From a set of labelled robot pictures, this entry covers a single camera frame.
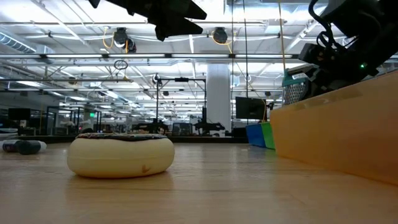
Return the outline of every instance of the black monitor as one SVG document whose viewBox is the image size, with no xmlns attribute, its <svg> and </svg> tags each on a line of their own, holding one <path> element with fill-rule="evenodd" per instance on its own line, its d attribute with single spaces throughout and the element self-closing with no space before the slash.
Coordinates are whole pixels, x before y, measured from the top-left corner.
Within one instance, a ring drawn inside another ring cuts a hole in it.
<svg viewBox="0 0 398 224">
<path fill-rule="evenodd" d="M 8 119 L 13 121 L 30 120 L 30 109 L 28 108 L 9 108 Z"/>
<path fill-rule="evenodd" d="M 236 97 L 236 118 L 267 119 L 265 100 L 258 98 Z"/>
</svg>

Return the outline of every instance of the wooden table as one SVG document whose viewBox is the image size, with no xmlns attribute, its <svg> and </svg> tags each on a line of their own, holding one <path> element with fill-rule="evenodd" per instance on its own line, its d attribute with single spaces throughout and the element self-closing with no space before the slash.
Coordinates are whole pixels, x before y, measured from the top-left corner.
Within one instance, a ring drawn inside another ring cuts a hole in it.
<svg viewBox="0 0 398 224">
<path fill-rule="evenodd" d="M 86 179 L 68 144 L 0 152 L 0 223 L 398 223 L 398 187 L 245 144 L 176 144 L 151 177 Z"/>
</svg>

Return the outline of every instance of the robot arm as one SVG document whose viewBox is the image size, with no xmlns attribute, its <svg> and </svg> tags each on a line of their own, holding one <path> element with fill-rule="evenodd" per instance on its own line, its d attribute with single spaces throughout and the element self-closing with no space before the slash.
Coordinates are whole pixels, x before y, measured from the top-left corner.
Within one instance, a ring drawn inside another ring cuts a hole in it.
<svg viewBox="0 0 398 224">
<path fill-rule="evenodd" d="M 164 41 L 173 35 L 201 34 L 203 29 L 187 18 L 206 19 L 207 14 L 192 0 L 107 0 L 123 7 L 128 14 L 140 14 L 156 26 L 156 37 Z M 100 0 L 89 0 L 97 8 Z"/>
<path fill-rule="evenodd" d="M 329 0 L 320 16 L 313 10 L 317 1 L 311 1 L 308 11 L 325 31 L 317 37 L 317 44 L 305 44 L 299 59 L 315 65 L 305 74 L 318 94 L 377 75 L 377 67 L 398 52 L 396 0 Z M 332 23 L 352 38 L 349 44 L 334 40 Z"/>
</svg>

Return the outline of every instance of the ceiling light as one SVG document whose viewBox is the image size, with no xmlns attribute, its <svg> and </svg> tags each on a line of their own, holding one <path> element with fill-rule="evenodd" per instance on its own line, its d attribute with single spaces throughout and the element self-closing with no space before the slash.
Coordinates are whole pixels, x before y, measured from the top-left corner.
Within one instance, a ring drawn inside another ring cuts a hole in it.
<svg viewBox="0 0 398 224">
<path fill-rule="evenodd" d="M 74 100 L 79 100 L 79 101 L 85 101 L 86 100 L 86 98 L 83 98 L 83 97 L 79 97 L 79 96 L 69 96 L 71 99 L 74 99 Z"/>
<path fill-rule="evenodd" d="M 228 58 L 228 54 L 172 54 L 172 58 Z"/>
<path fill-rule="evenodd" d="M 204 101 L 205 99 L 159 99 L 159 101 Z"/>
<path fill-rule="evenodd" d="M 110 54 L 110 58 L 164 58 L 164 54 Z"/>
<path fill-rule="evenodd" d="M 106 49 L 100 49 L 100 50 L 105 51 L 107 54 L 109 54 L 109 51 Z"/>
<path fill-rule="evenodd" d="M 61 97 L 63 97 L 62 94 L 59 94 L 59 93 L 56 93 L 56 92 L 51 92 L 51 93 L 54 94 L 55 96 L 61 96 Z"/>
<path fill-rule="evenodd" d="M 40 91 L 39 89 L 23 89 L 23 88 L 19 88 L 19 89 L 7 89 L 8 91 Z"/>
<path fill-rule="evenodd" d="M 115 99 L 119 98 L 118 95 L 112 91 L 107 91 L 105 94 Z"/>
<path fill-rule="evenodd" d="M 237 54 L 236 58 L 246 58 L 245 54 Z M 285 58 L 292 58 L 293 55 L 285 55 Z M 283 58 L 281 54 L 248 54 L 248 58 Z"/>
<path fill-rule="evenodd" d="M 29 81 L 18 81 L 20 84 L 29 85 L 33 87 L 40 87 L 41 85 L 36 82 L 29 82 Z"/>
<path fill-rule="evenodd" d="M 74 89 L 44 89 L 44 91 L 75 91 Z"/>
<path fill-rule="evenodd" d="M 48 58 L 102 58 L 100 54 L 68 54 L 68 55 L 61 55 L 61 54 L 49 54 L 47 55 Z"/>
<path fill-rule="evenodd" d="M 0 58 L 40 58 L 40 55 L 36 54 L 2 54 Z"/>
</svg>

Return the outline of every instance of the white column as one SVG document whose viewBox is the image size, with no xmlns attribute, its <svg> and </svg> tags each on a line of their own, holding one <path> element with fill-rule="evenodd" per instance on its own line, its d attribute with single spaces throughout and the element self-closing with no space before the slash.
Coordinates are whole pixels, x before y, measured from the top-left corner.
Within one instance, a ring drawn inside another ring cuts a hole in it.
<svg viewBox="0 0 398 224">
<path fill-rule="evenodd" d="M 225 131 L 231 132 L 231 81 L 228 64 L 207 65 L 207 122 L 220 122 Z"/>
<path fill-rule="evenodd" d="M 82 124 L 81 130 L 84 130 L 86 128 L 94 129 L 94 124 L 96 123 L 96 121 L 94 121 L 94 118 L 90 116 L 90 114 L 92 113 L 94 113 L 94 108 L 91 106 L 85 106 L 85 110 L 83 112 L 83 121 L 90 121 L 90 122 Z"/>
</svg>

